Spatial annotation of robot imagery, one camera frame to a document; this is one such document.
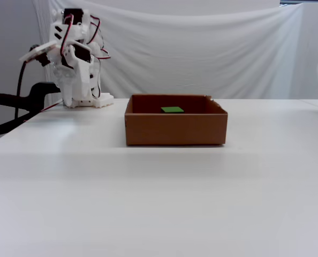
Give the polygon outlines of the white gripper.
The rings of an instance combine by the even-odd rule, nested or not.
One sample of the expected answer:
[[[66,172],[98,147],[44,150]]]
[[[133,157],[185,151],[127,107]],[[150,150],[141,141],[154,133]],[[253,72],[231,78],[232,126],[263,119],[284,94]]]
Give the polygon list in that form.
[[[65,105],[71,106],[75,74],[77,78],[74,86],[74,99],[86,100],[91,94],[90,70],[93,67],[93,57],[91,50],[78,41],[69,40],[63,48],[61,46],[62,43],[58,41],[54,49],[53,73]]]

